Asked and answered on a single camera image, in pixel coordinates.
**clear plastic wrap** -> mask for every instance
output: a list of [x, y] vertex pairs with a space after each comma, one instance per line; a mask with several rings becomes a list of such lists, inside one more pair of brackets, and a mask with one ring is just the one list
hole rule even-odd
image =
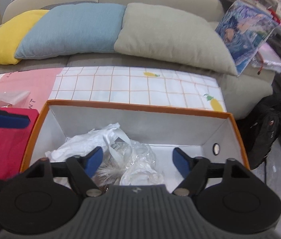
[[110, 154], [104, 156], [103, 163], [96, 173], [95, 182], [99, 186], [113, 183], [120, 185], [164, 183], [163, 175], [155, 170], [156, 155], [150, 146], [129, 140], [124, 134], [117, 134], [125, 141], [116, 142], [110, 147]]
[[267, 43], [264, 43], [255, 57], [251, 59], [250, 64], [254, 68], [263, 68], [281, 73], [281, 58]]
[[29, 91], [0, 92], [0, 107], [13, 105], [20, 107], [30, 95]]

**blue foam pad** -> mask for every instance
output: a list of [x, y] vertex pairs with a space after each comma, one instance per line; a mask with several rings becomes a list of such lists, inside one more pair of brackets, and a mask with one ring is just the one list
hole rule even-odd
[[30, 124], [27, 117], [0, 115], [0, 128], [26, 128]]
[[103, 161], [103, 150], [100, 148], [97, 150], [88, 160], [85, 166], [85, 173], [92, 178], [97, 169], [100, 167], [101, 163]]
[[182, 156], [176, 149], [173, 150], [173, 163], [183, 178], [190, 173], [188, 160]]

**light blue pillow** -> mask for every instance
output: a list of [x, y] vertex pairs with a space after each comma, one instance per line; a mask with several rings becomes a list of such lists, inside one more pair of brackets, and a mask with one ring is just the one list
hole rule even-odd
[[53, 8], [27, 33], [17, 59], [44, 59], [76, 53], [114, 53], [126, 6], [82, 3]]

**anime poster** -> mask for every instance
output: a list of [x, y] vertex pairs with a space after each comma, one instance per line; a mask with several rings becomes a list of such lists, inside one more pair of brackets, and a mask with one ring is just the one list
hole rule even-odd
[[216, 32], [230, 51], [238, 75], [277, 26], [271, 16], [252, 5], [236, 1], [229, 8]]

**ribbed rubber surface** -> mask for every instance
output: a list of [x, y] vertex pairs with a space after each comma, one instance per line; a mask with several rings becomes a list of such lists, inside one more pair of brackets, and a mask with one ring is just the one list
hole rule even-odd
[[43, 235], [1, 238], [33, 239], [224, 239], [280, 238], [273, 230], [235, 235], [207, 223], [191, 199], [169, 194], [165, 185], [112, 186], [98, 198], [84, 200], [77, 215], [63, 227]]

